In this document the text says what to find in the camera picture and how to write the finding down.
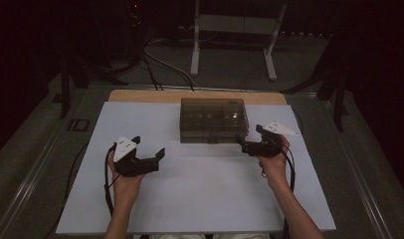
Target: metal frame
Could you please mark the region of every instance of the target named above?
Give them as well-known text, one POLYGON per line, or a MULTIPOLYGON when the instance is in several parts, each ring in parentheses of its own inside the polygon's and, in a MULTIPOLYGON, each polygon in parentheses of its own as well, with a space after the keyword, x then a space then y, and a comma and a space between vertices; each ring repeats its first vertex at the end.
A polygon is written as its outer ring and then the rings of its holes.
POLYGON ((345 161, 348 163, 348 168, 350 169, 349 171, 354 185, 359 193, 360 199, 363 202, 364 208, 367 215, 369 216, 370 222, 373 226, 373 229, 375 230, 377 237, 379 239, 393 238, 391 231, 389 230, 389 227, 379 210, 379 206, 375 201, 375 197, 373 196, 369 186, 367 185, 366 180, 363 177, 363 173, 361 172, 361 169, 357 164, 357 160, 353 152, 351 151, 345 136, 342 134, 341 131, 337 129, 337 127, 333 123, 332 106, 330 102, 319 103, 323 109, 327 121, 330 124, 330 128, 333 130, 338 144, 341 146, 341 153, 345 158, 345 161))
POLYGON ((192 54, 192 63, 190 66, 190 75, 196 77, 198 75, 199 70, 199 57, 200 57, 200 45, 199 45, 199 33, 200 31, 224 31, 224 32, 237 32, 237 33, 255 33, 255 34, 271 34, 271 43, 270 45, 264 49, 264 57, 265 64, 267 65, 268 78, 270 81, 277 80, 277 73, 274 67, 274 62, 272 58, 272 52, 274 46, 277 42, 280 28, 283 22, 284 14, 286 12, 287 4, 283 4, 279 16, 275 19, 271 18, 246 18, 245 21, 252 21, 254 23, 265 23, 268 26, 272 26, 273 31, 271 33, 271 28, 268 30, 265 29, 244 29, 243 31, 238 31, 233 28, 233 22, 236 22, 238 19, 243 19, 239 17, 226 17, 226 16, 215 16, 215 15, 205 15, 200 14, 199 11, 199 0, 195 0, 195 32, 194 32, 194 42, 193 42, 193 54, 192 54), (228 22, 231 28, 221 28, 219 26, 214 26, 209 24, 205 24, 205 22, 215 22, 215 20, 221 20, 221 23, 225 21, 228 22))
POLYGON ((82 98, 85 96, 85 92, 86 90, 75 89, 72 107, 66 112, 65 117, 56 125, 48 142, 43 145, 43 149, 34 165, 31 167, 31 170, 20 184, 15 196, 0 219, 0 239, 8 238, 10 236, 10 233, 44 173, 51 159, 52 153, 54 153, 60 134, 63 129, 67 128, 69 125, 69 119, 75 114, 82 98))

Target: dark background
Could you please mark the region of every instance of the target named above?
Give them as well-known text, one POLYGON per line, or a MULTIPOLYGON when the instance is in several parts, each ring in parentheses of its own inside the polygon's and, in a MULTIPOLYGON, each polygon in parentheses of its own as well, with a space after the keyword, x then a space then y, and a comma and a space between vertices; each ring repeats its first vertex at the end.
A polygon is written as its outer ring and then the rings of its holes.
MULTIPOLYGON (((276 4, 270 1, 201 2, 206 13, 276 14, 266 11, 276 4)), ((193 14, 194 3, 186 0, 0 0, 0 149, 48 93, 60 72, 61 46, 109 68, 109 60, 138 54, 146 26, 179 38, 179 26, 190 27, 193 14), (142 27, 130 31, 133 17, 142 27), (119 41, 133 47, 124 51, 119 41)), ((289 1, 282 30, 329 38, 330 54, 317 69, 340 64, 345 70, 346 88, 404 186, 404 2, 289 1)))

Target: wooden edge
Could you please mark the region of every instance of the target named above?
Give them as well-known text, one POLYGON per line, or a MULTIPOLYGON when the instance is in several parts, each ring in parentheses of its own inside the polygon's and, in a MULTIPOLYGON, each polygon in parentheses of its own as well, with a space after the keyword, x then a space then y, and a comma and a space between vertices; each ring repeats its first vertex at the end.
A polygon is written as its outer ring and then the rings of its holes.
POLYGON ((182 98, 243 99, 246 105, 286 105, 280 93, 114 90, 109 102, 180 103, 182 98))

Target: metal stand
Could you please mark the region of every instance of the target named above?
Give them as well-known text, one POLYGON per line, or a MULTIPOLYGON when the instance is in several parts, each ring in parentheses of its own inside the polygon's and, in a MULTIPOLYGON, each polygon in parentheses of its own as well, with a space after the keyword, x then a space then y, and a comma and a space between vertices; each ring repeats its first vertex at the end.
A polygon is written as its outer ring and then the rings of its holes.
POLYGON ((346 74, 352 64, 351 54, 356 47, 357 40, 352 37, 349 41, 338 41, 340 32, 334 33, 322 53, 313 73, 306 81, 284 91, 282 94, 294 94, 314 83, 323 81, 316 97, 320 101, 329 101, 335 92, 333 120, 339 130, 343 131, 341 117, 344 112, 344 89, 346 74))
POLYGON ((277 79, 276 69, 274 67, 272 52, 280 33, 280 28, 286 12, 287 4, 283 4, 279 16, 273 18, 251 18, 251 17, 232 17, 206 15, 199 12, 199 0, 195 3, 195 33, 193 42, 192 63, 190 66, 190 75, 196 77, 199 69, 199 32, 200 31, 218 31, 234 33, 253 33, 253 34, 271 34, 271 43, 264 49, 265 63, 270 81, 277 79))

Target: black cable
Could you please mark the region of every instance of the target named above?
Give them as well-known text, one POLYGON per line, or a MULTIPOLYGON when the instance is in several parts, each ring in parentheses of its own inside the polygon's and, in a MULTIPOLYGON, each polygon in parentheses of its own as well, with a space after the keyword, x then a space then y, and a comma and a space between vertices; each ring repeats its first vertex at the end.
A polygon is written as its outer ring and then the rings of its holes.
POLYGON ((108 186, 108 188, 112 187, 112 185, 118 180, 120 177, 120 174, 111 182, 111 184, 108 186))
MULTIPOLYGON (((290 151, 290 149, 285 145, 284 145, 284 147, 287 148, 288 152, 292 156, 292 161, 290 161, 287 154, 282 150, 282 154, 286 158, 286 161, 289 163, 289 167, 290 167, 290 170, 291 170, 291 174, 290 174, 290 190, 292 192, 294 192, 295 191, 295 182, 296 182, 295 158, 293 157, 293 154, 290 151)), ((290 232, 289 231, 290 231, 289 223, 287 222, 287 219, 285 218, 284 219, 284 227, 283 227, 283 239, 290 239, 290 232)))
POLYGON ((108 161, 109 161, 109 155, 115 151, 117 144, 114 143, 114 145, 108 149, 108 152, 106 153, 105 156, 105 166, 103 168, 103 174, 105 176, 105 184, 103 185, 103 189, 105 190, 105 202, 106 205, 108 206, 109 210, 109 215, 112 216, 112 212, 114 211, 114 206, 112 205, 112 200, 111 200, 111 194, 109 193, 109 187, 111 184, 108 182, 108 161))
POLYGON ((193 81, 192 81, 192 79, 189 78, 189 76, 182 74, 182 73, 181 73, 180 71, 178 71, 177 69, 174 69, 173 67, 169 66, 168 64, 165 64, 164 62, 162 62, 162 61, 160 61, 160 60, 158 60, 158 59, 152 57, 150 54, 147 54, 147 53, 143 53, 143 54, 144 54, 144 56, 149 57, 149 58, 152 59, 153 61, 155 61, 155 62, 157 62, 157 63, 159 63, 159 64, 161 64, 161 65, 163 65, 163 66, 165 66, 165 67, 167 67, 167 68, 169 68, 169 69, 171 69, 171 70, 174 71, 175 73, 181 75, 183 79, 187 79, 187 80, 185 80, 185 82, 189 85, 189 87, 190 87, 190 89, 192 90, 192 92, 195 91, 194 88, 193 88, 193 81))
POLYGON ((148 73, 149 73, 149 77, 150 77, 150 79, 152 80, 152 83, 153 83, 153 85, 155 86, 155 89, 158 91, 158 86, 159 86, 159 87, 161 88, 161 90, 164 91, 164 89, 162 88, 161 84, 159 84, 159 83, 155 80, 155 78, 153 77, 152 70, 151 70, 150 67, 149 67, 149 64, 148 64, 148 62, 147 62, 147 60, 146 60, 146 58, 145 58, 145 55, 142 56, 142 60, 143 60, 143 62, 146 64, 146 67, 147 67, 148 73))
POLYGON ((255 68, 255 69, 253 69, 252 72, 250 72, 250 73, 245 77, 245 79, 243 79, 243 81, 240 83, 240 86, 239 86, 239 88, 240 88, 241 91, 247 91, 247 90, 248 90, 248 85, 247 85, 248 79, 249 79, 252 75, 254 75, 256 72, 258 72, 260 69, 262 69, 262 68, 263 68, 263 67, 257 67, 257 68, 255 68))
POLYGON ((77 154, 76 157, 75 157, 75 160, 74 160, 73 163, 72 163, 71 169, 70 169, 70 171, 69 171, 68 183, 67 183, 66 189, 65 189, 65 196, 64 196, 64 198, 63 198, 63 204, 61 205, 61 206, 62 206, 62 211, 60 212, 59 217, 57 218, 57 221, 53 224, 53 226, 52 226, 51 229, 47 232, 47 234, 45 235, 44 238, 48 238, 48 237, 53 233, 54 229, 56 229, 57 225, 58 225, 59 222, 60 222, 60 219, 62 218, 63 210, 65 209, 65 205, 66 205, 66 203, 67 203, 67 201, 68 201, 68 198, 69 198, 69 191, 70 191, 70 188, 71 188, 71 181, 72 181, 73 171, 74 171, 74 169, 75 169, 76 162, 78 161, 80 155, 81 155, 82 152, 85 150, 85 148, 88 147, 88 144, 90 144, 90 143, 89 143, 89 142, 85 143, 85 145, 81 148, 81 150, 79 150, 78 154, 77 154))
POLYGON ((150 62, 148 62, 148 64, 149 65, 152 65, 152 66, 154 66, 154 67, 157 67, 157 68, 161 68, 161 69, 164 69, 164 70, 168 70, 168 71, 172 71, 173 73, 176 73, 178 76, 180 76, 181 77, 181 79, 183 79, 183 81, 190 87, 190 89, 192 90, 192 92, 194 92, 195 90, 193 89, 193 84, 190 82, 188 82, 187 81, 187 78, 183 75, 183 74, 181 74, 179 71, 177 71, 177 70, 175 70, 175 69, 173 69, 173 68, 169 68, 169 67, 167 67, 167 66, 165 66, 164 67, 164 65, 156 65, 156 64, 154 64, 154 63, 150 63, 150 62))
POLYGON ((137 66, 138 63, 141 60, 141 56, 143 55, 143 49, 146 47, 146 45, 149 43, 149 41, 144 42, 143 44, 141 44, 139 47, 132 46, 132 48, 134 49, 134 54, 131 56, 130 59, 127 60, 127 66, 122 67, 122 68, 118 68, 118 69, 114 69, 114 70, 110 70, 110 71, 106 71, 108 74, 118 77, 121 75, 124 75, 132 70, 134 70, 137 66))

